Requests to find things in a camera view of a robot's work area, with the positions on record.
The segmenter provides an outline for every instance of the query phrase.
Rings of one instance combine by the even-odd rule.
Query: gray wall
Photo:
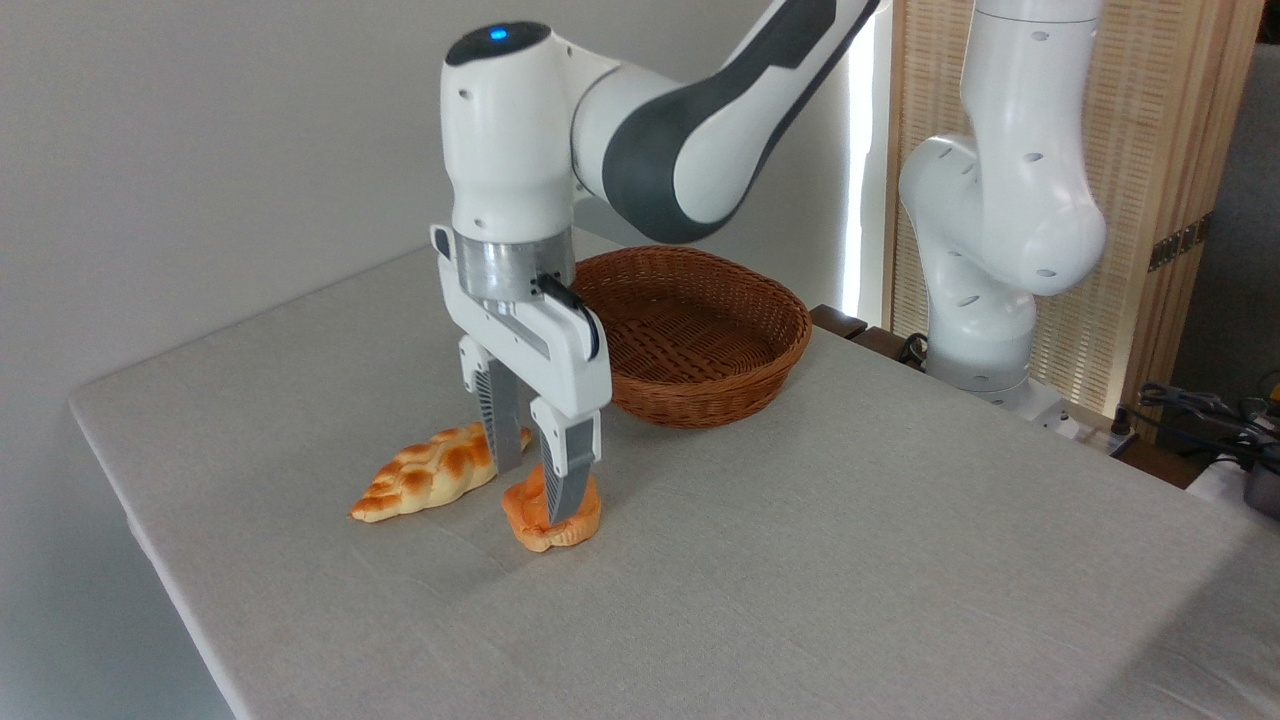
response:
[[[438,63],[462,32],[538,18],[692,79],[765,4],[4,3],[0,717],[228,714],[70,419],[74,388],[422,245],[449,217]],[[810,305],[840,291],[844,88],[709,243]],[[622,232],[599,208],[582,224]]]
[[[1235,402],[1280,368],[1280,46],[1258,45],[1174,384]],[[1272,375],[1271,384],[1280,383]]]

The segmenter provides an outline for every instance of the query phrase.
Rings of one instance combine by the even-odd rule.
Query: table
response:
[[[536,452],[348,519],[476,418],[458,336],[422,250],[74,395],[237,716],[1280,715],[1272,533],[828,333],[746,420],[607,409],[581,546],[511,534]]]

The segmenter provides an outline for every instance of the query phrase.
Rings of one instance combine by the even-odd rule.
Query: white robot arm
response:
[[[453,222],[431,228],[445,305],[499,470],[520,459],[516,378],[539,393],[550,523],[581,502],[611,398],[599,319],[567,290],[573,202],[603,197],[662,242],[719,229],[877,3],[774,0],[716,74],[685,86],[539,23],[486,26],[449,49]]]
[[[929,290],[925,370],[1048,427],[1061,396],[1030,382],[1036,301],[1102,256],[1080,108],[1102,0],[977,0],[961,97],[974,137],[908,159],[900,196]]]

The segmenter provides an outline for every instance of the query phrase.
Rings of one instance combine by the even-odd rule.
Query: brown wicker basket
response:
[[[577,264],[573,290],[600,315],[613,401],[658,425],[741,420],[782,389],[813,333],[780,283],[689,247],[628,247]]]

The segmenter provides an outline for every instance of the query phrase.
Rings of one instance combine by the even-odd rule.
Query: bread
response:
[[[529,447],[532,437],[521,428],[520,448]],[[351,516],[376,523],[447,505],[497,475],[484,425],[472,423],[443,430],[425,443],[397,452],[396,459],[374,477],[365,496],[351,509]]]
[[[586,479],[586,495],[577,512],[563,523],[547,527],[547,478],[541,465],[534,468],[525,482],[502,493],[502,510],[516,539],[534,552],[577,544],[600,528],[600,493],[595,489],[594,475]]]

